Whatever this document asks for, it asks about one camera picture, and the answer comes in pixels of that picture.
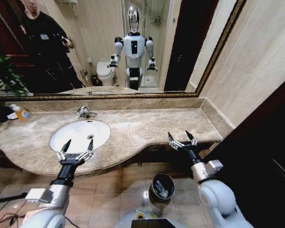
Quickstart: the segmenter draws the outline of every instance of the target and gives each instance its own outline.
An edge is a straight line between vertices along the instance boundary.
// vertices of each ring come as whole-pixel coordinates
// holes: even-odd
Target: marble countertop
[[[145,109],[96,111],[111,128],[109,139],[93,150],[94,156],[76,170],[76,175],[97,174],[111,169],[151,144],[174,139],[187,141],[185,130],[199,142],[220,142],[220,134],[200,109]],[[40,175],[57,175],[61,168],[49,141],[64,124],[77,121],[75,112],[33,113],[28,122],[13,120],[0,127],[0,149],[17,166]]]

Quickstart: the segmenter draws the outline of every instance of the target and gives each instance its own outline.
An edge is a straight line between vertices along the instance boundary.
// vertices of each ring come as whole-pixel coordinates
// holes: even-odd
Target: white sink basin
[[[82,153],[88,148],[93,138],[93,149],[100,147],[110,137],[110,127],[101,121],[82,120],[68,123],[60,127],[51,137],[50,146],[54,151],[60,151],[70,139],[71,144],[67,153]]]

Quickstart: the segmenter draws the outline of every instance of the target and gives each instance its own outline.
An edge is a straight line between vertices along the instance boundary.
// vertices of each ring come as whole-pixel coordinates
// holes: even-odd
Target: orange soap bottle
[[[32,114],[29,113],[27,110],[25,110],[22,107],[17,106],[16,104],[11,104],[11,108],[14,110],[16,113],[17,117],[22,120],[22,121],[28,121],[31,117]]]

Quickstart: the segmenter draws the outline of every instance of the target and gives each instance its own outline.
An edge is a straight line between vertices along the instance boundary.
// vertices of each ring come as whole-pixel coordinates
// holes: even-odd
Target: gold mirror frame
[[[163,92],[157,94],[124,94],[124,95],[64,95],[64,94],[36,94],[34,96],[6,96],[0,97],[0,101],[42,101],[42,100],[87,100],[87,99],[124,99],[124,98],[180,98],[198,97],[204,87],[227,39],[236,23],[238,16],[245,5],[246,0],[237,0],[228,18],[228,21],[219,37],[211,58],[203,73],[203,76],[194,93],[185,92]]]

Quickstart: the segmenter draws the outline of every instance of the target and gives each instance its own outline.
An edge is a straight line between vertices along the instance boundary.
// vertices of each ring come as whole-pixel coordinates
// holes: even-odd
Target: chrome faucet
[[[82,106],[81,108],[79,108],[79,109],[77,110],[77,114],[79,115],[79,117],[78,117],[79,120],[82,120],[82,119],[84,119],[85,117],[88,118],[88,117],[90,117],[90,116],[97,116],[97,113],[90,112],[90,111],[88,110],[88,108],[85,107],[85,106]]]

